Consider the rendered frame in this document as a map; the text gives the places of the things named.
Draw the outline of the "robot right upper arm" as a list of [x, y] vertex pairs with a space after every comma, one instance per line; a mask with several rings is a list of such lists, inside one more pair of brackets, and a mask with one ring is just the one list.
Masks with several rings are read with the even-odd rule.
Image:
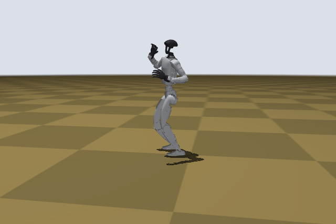
[[161, 67], [163, 58], [164, 57], [162, 57], [161, 60], [154, 65], [155, 69], [158, 69], [159, 67]]

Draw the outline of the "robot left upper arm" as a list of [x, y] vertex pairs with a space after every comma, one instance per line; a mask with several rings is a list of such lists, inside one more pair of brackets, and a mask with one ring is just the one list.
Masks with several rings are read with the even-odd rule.
[[[172, 68], [174, 68], [181, 77], [182, 76], [187, 76], [178, 60], [173, 59], [173, 60], [170, 61], [170, 63], [171, 63]], [[182, 82], [182, 83], [186, 83], [186, 82], [187, 81]]]

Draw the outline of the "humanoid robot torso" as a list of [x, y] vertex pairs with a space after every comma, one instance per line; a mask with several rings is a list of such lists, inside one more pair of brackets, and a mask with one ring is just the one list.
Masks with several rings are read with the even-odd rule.
[[[162, 60], [162, 65], [161, 65], [162, 71], [163, 71], [163, 73], [165, 73], [165, 75], [168, 75], [172, 78], [177, 78], [177, 71], [174, 68], [172, 68], [171, 63], [170, 63], [171, 60], [173, 60], [173, 59], [177, 60], [177, 59], [174, 58], [174, 56], [169, 56], [169, 57], [172, 57], [172, 58], [167, 58], [167, 56], [164, 57], [163, 60]], [[171, 84], [169, 82], [164, 81], [164, 79], [162, 79], [162, 83], [167, 85], [167, 86], [164, 87], [165, 91], [166, 91], [165, 92], [165, 98], [168, 95], [171, 95], [171, 94], [176, 96], [176, 92], [175, 92], [175, 90], [173, 90], [173, 87], [171, 86], [171, 85], [175, 85], [175, 83]]]

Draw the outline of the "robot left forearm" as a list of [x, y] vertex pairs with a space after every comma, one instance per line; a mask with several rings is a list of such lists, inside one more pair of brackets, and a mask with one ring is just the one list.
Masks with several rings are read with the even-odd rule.
[[174, 84], [174, 83], [178, 83], [181, 84], [182, 82], [185, 82], [188, 80], [187, 76], [182, 76], [182, 77], [178, 77], [178, 78], [172, 78], [170, 76], [168, 76], [168, 80], [170, 81], [169, 83]]

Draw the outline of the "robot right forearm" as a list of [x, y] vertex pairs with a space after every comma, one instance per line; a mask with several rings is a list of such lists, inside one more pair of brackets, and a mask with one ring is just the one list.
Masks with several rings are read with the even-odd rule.
[[151, 55], [148, 55], [148, 59], [151, 61], [151, 63], [153, 64], [153, 65], [155, 65], [158, 61], [153, 57], [153, 59], [151, 59], [152, 58], [152, 56]]

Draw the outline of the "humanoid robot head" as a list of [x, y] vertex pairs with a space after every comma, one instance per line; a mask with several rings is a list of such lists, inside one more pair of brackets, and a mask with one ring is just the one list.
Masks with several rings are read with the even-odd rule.
[[[170, 49], [173, 47], [177, 47], [178, 46], [177, 42], [175, 40], [167, 40], [164, 42], [164, 44], [165, 44], [165, 53], [168, 54], [167, 58], [172, 58], [169, 56], [174, 56], [174, 54], [170, 52]], [[168, 51], [167, 51], [167, 47], [169, 48]]]

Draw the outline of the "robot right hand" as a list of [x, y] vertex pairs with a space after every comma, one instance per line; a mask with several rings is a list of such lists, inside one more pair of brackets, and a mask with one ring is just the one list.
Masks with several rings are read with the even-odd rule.
[[151, 55], [152, 56], [151, 59], [153, 59], [154, 55], [158, 53], [158, 51], [157, 51], [157, 46], [155, 44], [151, 44], [151, 45], [152, 45], [152, 48], [151, 48], [151, 52], [149, 53], [149, 55]]

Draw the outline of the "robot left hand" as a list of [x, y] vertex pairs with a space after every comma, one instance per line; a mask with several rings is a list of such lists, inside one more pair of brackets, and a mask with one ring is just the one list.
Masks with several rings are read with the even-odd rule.
[[[153, 74], [153, 75], [156, 75], [156, 76], [153, 76], [153, 78], [154, 78], [154, 77], [157, 77], [157, 78], [160, 78], [160, 79], [164, 79], [164, 81], [166, 81], [166, 82], [170, 82], [170, 81], [168, 80], [168, 75], [165, 75], [165, 73], [163, 73], [162, 70], [158, 69], [158, 70], [153, 70], [153, 71], [157, 71], [157, 72], [152, 72], [152, 73], [155, 73], [155, 74]], [[157, 74], [156, 74], [156, 73], [157, 73]]]

